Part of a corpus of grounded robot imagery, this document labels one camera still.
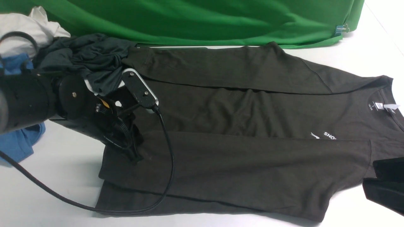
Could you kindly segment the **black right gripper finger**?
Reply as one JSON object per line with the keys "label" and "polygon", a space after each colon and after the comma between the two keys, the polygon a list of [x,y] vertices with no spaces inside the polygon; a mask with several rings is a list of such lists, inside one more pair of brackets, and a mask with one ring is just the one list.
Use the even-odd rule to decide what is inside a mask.
{"label": "black right gripper finger", "polygon": [[404,158],[375,160],[373,162],[376,178],[384,181],[404,181]]}
{"label": "black right gripper finger", "polygon": [[366,199],[402,216],[404,215],[403,183],[365,178],[362,187]]}

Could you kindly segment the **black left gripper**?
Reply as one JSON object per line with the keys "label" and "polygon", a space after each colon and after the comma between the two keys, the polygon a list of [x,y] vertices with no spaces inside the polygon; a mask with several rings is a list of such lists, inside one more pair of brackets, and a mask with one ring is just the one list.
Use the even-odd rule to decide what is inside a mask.
{"label": "black left gripper", "polygon": [[96,95],[75,74],[53,75],[52,87],[56,96],[54,123],[108,146],[125,148],[130,164],[143,160],[139,146],[144,139],[134,123],[135,115],[114,103],[127,97],[127,89],[118,89],[111,96]]}

